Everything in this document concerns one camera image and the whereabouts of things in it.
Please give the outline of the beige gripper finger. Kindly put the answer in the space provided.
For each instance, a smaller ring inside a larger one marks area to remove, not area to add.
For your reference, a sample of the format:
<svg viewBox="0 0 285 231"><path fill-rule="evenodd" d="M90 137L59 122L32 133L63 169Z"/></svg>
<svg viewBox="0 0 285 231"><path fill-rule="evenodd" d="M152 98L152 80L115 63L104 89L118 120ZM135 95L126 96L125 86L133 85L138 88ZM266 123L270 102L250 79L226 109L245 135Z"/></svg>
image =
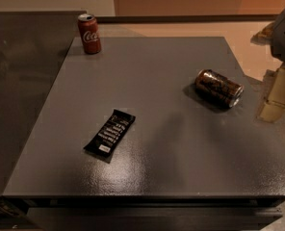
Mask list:
<svg viewBox="0 0 285 231"><path fill-rule="evenodd" d="M262 88L257 117L266 122L276 122L285 114L285 63L276 71L266 72Z"/></svg>

